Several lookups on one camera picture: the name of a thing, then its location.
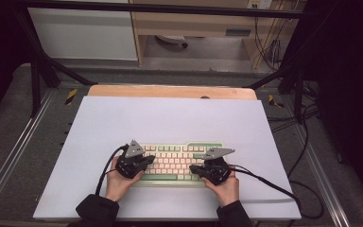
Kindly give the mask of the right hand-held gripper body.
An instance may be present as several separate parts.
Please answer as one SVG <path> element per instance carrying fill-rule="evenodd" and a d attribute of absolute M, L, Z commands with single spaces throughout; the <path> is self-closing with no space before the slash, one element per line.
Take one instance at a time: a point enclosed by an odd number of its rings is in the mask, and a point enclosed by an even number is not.
<path fill-rule="evenodd" d="M 229 165 L 224 156 L 234 152 L 233 148 L 209 148 L 203 155 L 205 177 L 214 185 L 224 183 L 230 176 Z"/>

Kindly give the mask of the person's left hand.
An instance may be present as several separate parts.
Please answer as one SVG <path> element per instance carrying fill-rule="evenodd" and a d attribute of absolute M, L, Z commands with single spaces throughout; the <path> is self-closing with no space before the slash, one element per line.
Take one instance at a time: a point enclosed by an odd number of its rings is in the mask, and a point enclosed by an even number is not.
<path fill-rule="evenodd" d="M 129 191 L 129 189 L 137 182 L 139 182 L 144 174 L 143 171 L 137 173 L 133 179 L 123 177 L 115 169 L 117 164 L 117 157 L 112 159 L 111 170 L 107 174 L 107 187 L 105 198 L 111 201 L 119 202 Z"/>

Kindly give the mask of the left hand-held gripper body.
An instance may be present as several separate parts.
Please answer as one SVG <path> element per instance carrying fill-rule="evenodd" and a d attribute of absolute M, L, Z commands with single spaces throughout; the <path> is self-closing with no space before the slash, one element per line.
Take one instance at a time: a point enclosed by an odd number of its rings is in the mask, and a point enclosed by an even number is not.
<path fill-rule="evenodd" d="M 142 168 L 140 160 L 145 157 L 144 149 L 135 140 L 126 146 L 126 150 L 117 160 L 116 169 L 125 178 L 133 179 Z"/>

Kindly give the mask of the black metal frame bar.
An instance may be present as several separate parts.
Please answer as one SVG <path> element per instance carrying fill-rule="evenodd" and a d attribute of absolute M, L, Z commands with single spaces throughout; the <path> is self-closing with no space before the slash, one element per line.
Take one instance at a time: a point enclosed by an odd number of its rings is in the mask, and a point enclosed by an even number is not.
<path fill-rule="evenodd" d="M 221 16 L 286 18 L 286 19 L 302 19 L 308 16 L 308 13 L 305 13 L 303 11 L 265 10 L 265 9 L 233 9 L 233 8 L 216 8 L 216 7 L 124 4 L 124 3 L 102 3 L 102 2 L 81 2 L 81 1 L 61 1 L 61 0 L 13 0 L 13 2 L 23 7 L 39 8 L 39 9 L 77 9 L 77 10 L 101 10 L 101 11 L 122 11 L 122 12 L 176 13 L 176 14 L 221 15 Z"/>

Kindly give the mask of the yellow and black tape strip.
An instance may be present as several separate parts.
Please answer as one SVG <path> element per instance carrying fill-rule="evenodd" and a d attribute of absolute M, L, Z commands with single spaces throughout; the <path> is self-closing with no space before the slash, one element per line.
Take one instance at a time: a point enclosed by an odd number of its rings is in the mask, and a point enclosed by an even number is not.
<path fill-rule="evenodd" d="M 72 101 L 73 101 L 73 99 L 74 99 L 77 91 L 78 91 L 78 89 L 72 89 L 69 92 L 69 94 L 68 94 L 68 96 L 67 96 L 67 98 L 66 98 L 66 100 L 64 102 L 64 105 L 71 105 L 71 103 L 72 103 Z"/>
<path fill-rule="evenodd" d="M 271 106 L 276 106 L 278 108 L 284 108 L 285 104 L 276 102 L 273 95 L 268 95 L 268 104 Z"/>

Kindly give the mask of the green and cream keyboard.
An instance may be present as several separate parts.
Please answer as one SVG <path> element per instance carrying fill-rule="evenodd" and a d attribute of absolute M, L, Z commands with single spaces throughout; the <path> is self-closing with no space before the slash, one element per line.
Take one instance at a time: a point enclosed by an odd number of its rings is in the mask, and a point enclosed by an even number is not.
<path fill-rule="evenodd" d="M 181 144 L 143 144 L 144 156 L 155 157 L 147 166 L 136 186 L 142 187 L 203 187 L 199 175 L 190 171 L 191 165 L 201 166 L 202 156 L 209 148 L 222 148 L 221 143 L 190 142 Z"/>

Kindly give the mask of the white power socket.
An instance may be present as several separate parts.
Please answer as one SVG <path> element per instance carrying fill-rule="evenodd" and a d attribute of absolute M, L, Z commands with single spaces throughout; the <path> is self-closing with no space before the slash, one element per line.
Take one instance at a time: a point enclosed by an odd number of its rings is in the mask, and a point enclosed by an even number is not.
<path fill-rule="evenodd" d="M 270 9 L 272 0 L 249 0 L 249 9 Z"/>

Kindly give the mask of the wooden desk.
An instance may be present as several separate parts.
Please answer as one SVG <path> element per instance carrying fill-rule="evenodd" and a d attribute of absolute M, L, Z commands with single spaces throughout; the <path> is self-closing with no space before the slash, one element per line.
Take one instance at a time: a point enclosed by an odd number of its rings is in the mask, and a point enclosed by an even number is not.
<path fill-rule="evenodd" d="M 249 9 L 249 0 L 129 0 L 132 4 L 177 5 Z M 272 0 L 270 9 L 301 9 L 293 0 Z M 254 68 L 265 63 L 271 43 L 287 44 L 297 26 L 296 19 L 242 16 L 133 12 L 135 34 L 143 36 L 190 36 L 240 38 Z"/>

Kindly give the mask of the office chair base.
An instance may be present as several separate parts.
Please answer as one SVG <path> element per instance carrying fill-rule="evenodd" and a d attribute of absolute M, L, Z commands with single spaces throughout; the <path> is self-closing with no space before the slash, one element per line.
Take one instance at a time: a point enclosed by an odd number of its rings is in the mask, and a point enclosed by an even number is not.
<path fill-rule="evenodd" d="M 157 35 L 157 38 L 163 42 L 167 42 L 170 44 L 180 44 L 183 48 L 188 47 L 188 43 L 186 42 L 183 36 Z"/>

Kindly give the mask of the light wooden table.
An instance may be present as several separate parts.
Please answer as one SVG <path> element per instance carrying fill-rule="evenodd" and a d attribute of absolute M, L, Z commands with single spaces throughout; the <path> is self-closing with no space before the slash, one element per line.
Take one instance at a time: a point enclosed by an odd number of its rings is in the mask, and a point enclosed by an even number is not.
<path fill-rule="evenodd" d="M 248 88 L 165 86 L 165 85 L 93 85 L 88 96 L 174 97 L 256 100 Z"/>

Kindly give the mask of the aluminium rail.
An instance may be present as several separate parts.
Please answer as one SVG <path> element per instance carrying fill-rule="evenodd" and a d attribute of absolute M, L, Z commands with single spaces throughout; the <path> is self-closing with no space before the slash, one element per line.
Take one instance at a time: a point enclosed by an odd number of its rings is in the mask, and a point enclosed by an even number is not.
<path fill-rule="evenodd" d="M 56 94 L 55 89 L 48 89 L 43 95 L 43 100 L 40 102 L 42 107 L 35 113 L 26 123 L 25 128 L 16 140 L 14 146 L 10 149 L 5 162 L 0 166 L 0 194 L 5 187 L 13 169 L 16 167 L 20 160 L 28 142 L 30 141 L 34 131 L 39 126 L 53 96 Z"/>
<path fill-rule="evenodd" d="M 337 198 L 337 194 L 335 193 L 335 190 L 311 144 L 309 133 L 305 130 L 305 124 L 298 124 L 295 126 L 295 129 L 297 134 L 300 136 L 302 144 L 305 146 L 304 153 L 306 155 L 306 160 L 314 175 L 315 181 L 332 221 L 335 223 L 336 227 L 350 227 L 350 221 L 348 220 L 344 209 Z"/>

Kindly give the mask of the white cabinet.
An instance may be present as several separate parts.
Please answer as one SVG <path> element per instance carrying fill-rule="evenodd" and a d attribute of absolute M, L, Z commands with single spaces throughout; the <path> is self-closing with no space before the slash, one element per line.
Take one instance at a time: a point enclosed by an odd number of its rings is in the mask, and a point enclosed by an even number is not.
<path fill-rule="evenodd" d="M 28 9 L 43 50 L 52 58 L 136 61 L 128 12 Z"/>

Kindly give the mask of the person's right hand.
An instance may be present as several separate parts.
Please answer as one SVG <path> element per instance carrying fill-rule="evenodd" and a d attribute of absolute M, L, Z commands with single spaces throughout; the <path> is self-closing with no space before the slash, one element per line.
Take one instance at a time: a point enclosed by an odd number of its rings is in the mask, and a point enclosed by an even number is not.
<path fill-rule="evenodd" d="M 221 207 L 239 200 L 239 180 L 235 177 L 233 172 L 230 174 L 229 178 L 220 185 L 214 185 L 206 178 L 202 178 L 202 181 L 207 188 L 215 193 Z"/>

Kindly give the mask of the black metal stand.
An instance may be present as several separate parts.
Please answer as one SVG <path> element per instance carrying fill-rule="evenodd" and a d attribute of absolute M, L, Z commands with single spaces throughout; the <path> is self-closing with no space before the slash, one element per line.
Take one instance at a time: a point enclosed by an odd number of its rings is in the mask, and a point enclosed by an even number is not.
<path fill-rule="evenodd" d="M 263 79 L 248 85 L 249 89 L 256 90 L 261 86 L 277 79 L 281 78 L 282 81 L 278 87 L 278 91 L 282 95 L 288 94 L 291 90 L 294 90 L 294 117 L 299 124 L 304 121 L 304 116 L 302 113 L 302 101 L 303 101 L 303 67 L 299 66 L 297 63 L 286 63 L 276 72 Z"/>
<path fill-rule="evenodd" d="M 56 70 L 59 70 L 83 85 L 95 85 L 95 82 L 83 78 L 48 56 L 43 50 L 43 46 L 26 7 L 12 7 L 10 10 L 21 32 L 25 35 L 27 54 L 30 57 L 32 117 L 36 116 L 42 107 L 41 80 L 45 82 L 48 88 L 57 88 L 61 84 Z"/>

